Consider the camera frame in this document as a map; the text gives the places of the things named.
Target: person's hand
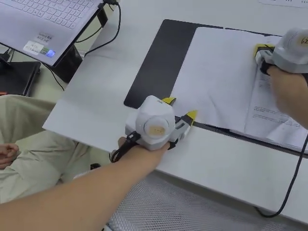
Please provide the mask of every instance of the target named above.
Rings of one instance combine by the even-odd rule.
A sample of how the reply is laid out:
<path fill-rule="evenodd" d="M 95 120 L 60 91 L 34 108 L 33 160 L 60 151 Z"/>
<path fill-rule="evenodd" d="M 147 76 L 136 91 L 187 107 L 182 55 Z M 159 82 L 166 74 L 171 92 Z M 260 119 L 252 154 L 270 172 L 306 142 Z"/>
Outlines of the person's hand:
<path fill-rule="evenodd" d="M 118 140 L 118 145 L 121 147 L 125 138 L 121 137 Z M 161 149 L 155 151 L 148 151 L 147 149 L 141 146 L 135 146 L 130 149 L 121 159 L 120 161 L 132 161 L 136 163 L 136 166 L 145 167 L 149 172 L 155 170 L 155 168 L 159 165 L 164 153 L 168 150 L 170 144 L 165 144 Z"/>
<path fill-rule="evenodd" d="M 299 94 L 308 92 L 305 78 L 301 74 L 284 72 L 276 66 L 270 67 L 268 74 L 271 76 L 271 86 L 278 109 L 290 114 L 292 100 L 297 99 Z"/>
<path fill-rule="evenodd" d="M 19 148 L 14 143 L 0 144 L 0 170 L 10 166 L 17 157 Z"/>

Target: black wire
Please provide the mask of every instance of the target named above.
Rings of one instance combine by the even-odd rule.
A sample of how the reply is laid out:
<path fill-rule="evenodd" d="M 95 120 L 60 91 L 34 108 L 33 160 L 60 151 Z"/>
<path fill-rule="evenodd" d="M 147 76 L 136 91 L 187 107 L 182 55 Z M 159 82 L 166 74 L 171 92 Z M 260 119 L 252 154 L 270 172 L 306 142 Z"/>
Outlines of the black wire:
<path fill-rule="evenodd" d="M 88 51 L 87 53 L 85 53 L 85 57 L 86 57 L 88 54 L 92 53 L 93 51 L 96 51 L 97 49 L 102 48 L 102 47 L 104 47 L 104 46 L 106 46 L 106 45 L 108 45 L 108 44 L 112 43 L 112 42 L 113 42 L 113 41 L 117 38 L 117 36 L 119 35 L 120 28 L 121 28 L 121 18 L 122 18 L 122 12 L 121 12 L 121 7 L 120 7 L 120 4 L 118 4 L 117 6 L 118 6 L 118 8 L 119 8 L 119 25 L 118 25 L 117 32 L 116 32 L 116 34 L 115 34 L 114 38 L 113 38 L 112 40 L 110 40 L 109 42 L 104 43 L 103 45 L 98 46 L 97 48 L 94 48 L 94 49 L 92 49 L 92 50 Z"/>
<path fill-rule="evenodd" d="M 43 64 L 48 70 L 50 70 L 50 72 L 52 73 L 52 76 L 54 78 L 54 80 L 56 80 L 57 84 L 62 88 L 62 90 L 64 91 L 64 87 L 59 83 L 59 81 L 57 80 L 54 72 L 46 65 L 46 64 Z"/>
<path fill-rule="evenodd" d="M 110 5 L 110 4 L 108 4 L 108 5 L 109 5 L 109 8 L 110 8 L 112 11 L 114 11 L 114 9 L 112 9 L 111 5 Z"/>
<path fill-rule="evenodd" d="M 302 160 L 303 160 L 303 157 L 304 157 L 304 153 L 305 153 L 305 150 L 306 150 L 306 147 L 307 147 L 307 143 L 308 143 L 308 135 L 307 135 L 306 140 L 305 140 L 305 142 L 304 142 L 304 146 L 303 146 L 303 148 L 302 148 L 302 151 L 300 152 L 300 156 L 299 156 L 299 159 L 298 159 L 298 162 L 297 162 L 297 165 L 296 165 L 295 173 L 294 173 L 294 175 L 293 175 L 293 178 L 292 178 L 292 180 L 291 180 L 291 183 L 290 183 L 290 185 L 289 185 L 288 191 L 287 191 L 287 193 L 286 193 L 286 195 L 285 195 L 285 198 L 284 198 L 284 200 L 283 200 L 283 203 L 282 203 L 280 209 L 278 210 L 278 212 L 276 212 L 276 213 L 274 213 L 274 214 L 267 215 L 267 214 L 262 213 L 261 210 L 260 210 L 259 208 L 255 207 L 256 211 L 257 211 L 262 217 L 264 217 L 264 218 L 274 218 L 274 217 L 280 215 L 280 213 L 283 211 L 283 209 L 284 209 L 284 207 L 285 207 L 285 205 L 287 204 L 287 201 L 288 201 L 288 199 L 289 199 L 289 196 L 290 196 L 291 190 L 292 190 L 292 188 L 293 188 L 293 185 L 294 185 L 294 183 L 295 183 L 295 180 L 296 180 L 296 178 L 297 178 L 298 171 L 299 171 L 299 167 L 300 167 L 300 164 L 302 163 Z"/>
<path fill-rule="evenodd" d="M 102 29 L 102 26 L 101 26 L 97 31 L 95 31 L 92 35 L 90 35 L 89 37 L 87 37 L 87 38 L 85 38 L 85 39 L 83 39 L 83 40 L 80 40 L 80 41 L 76 41 L 75 43 L 81 43 L 81 42 L 84 42 L 84 41 L 90 39 L 91 37 L 93 37 L 94 35 L 96 35 L 101 29 Z"/>
<path fill-rule="evenodd" d="M 119 147 L 114 153 L 109 154 L 111 163 L 118 162 L 131 148 L 137 146 L 137 141 L 141 138 L 141 135 L 136 131 L 132 132 L 126 137 L 124 144 Z"/>

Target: white desk surface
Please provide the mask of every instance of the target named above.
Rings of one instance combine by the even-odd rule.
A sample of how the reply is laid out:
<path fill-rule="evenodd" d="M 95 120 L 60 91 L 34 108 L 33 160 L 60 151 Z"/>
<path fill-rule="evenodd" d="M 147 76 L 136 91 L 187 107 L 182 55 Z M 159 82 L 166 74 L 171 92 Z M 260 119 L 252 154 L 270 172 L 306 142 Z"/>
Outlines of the white desk surface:
<path fill-rule="evenodd" d="M 257 0 L 123 0 L 122 28 L 89 55 L 44 128 L 106 150 L 117 148 L 133 109 L 123 101 L 164 19 L 283 35 L 307 26 L 308 9 Z M 93 47 L 116 33 L 118 12 Z M 298 157 L 194 127 L 158 170 L 238 200 L 277 211 Z M 283 215 L 308 223 L 308 160 L 304 159 Z"/>

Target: mesh chair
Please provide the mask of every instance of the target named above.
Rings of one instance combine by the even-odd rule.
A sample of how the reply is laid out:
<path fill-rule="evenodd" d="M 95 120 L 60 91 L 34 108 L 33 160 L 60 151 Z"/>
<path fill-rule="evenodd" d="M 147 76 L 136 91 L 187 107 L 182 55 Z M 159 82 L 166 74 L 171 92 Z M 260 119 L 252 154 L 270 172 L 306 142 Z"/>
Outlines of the mesh chair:
<path fill-rule="evenodd" d="M 109 221 L 113 231 L 300 231 L 174 186 L 154 174 L 135 185 Z"/>

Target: document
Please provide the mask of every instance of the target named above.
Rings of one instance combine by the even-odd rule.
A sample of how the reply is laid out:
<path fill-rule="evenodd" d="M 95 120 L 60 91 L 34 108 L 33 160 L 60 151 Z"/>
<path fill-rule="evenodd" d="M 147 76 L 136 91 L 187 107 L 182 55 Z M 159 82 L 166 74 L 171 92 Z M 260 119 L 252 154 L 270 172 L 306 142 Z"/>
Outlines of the document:
<path fill-rule="evenodd" d="M 275 104 L 270 77 L 254 59 L 258 43 L 281 37 L 197 29 L 171 93 L 176 115 L 198 110 L 196 121 L 300 151 L 307 130 Z"/>
<path fill-rule="evenodd" d="M 270 87 L 270 77 L 257 71 L 250 107 L 245 122 L 245 134 L 266 138 L 299 150 L 307 130 L 276 107 Z"/>

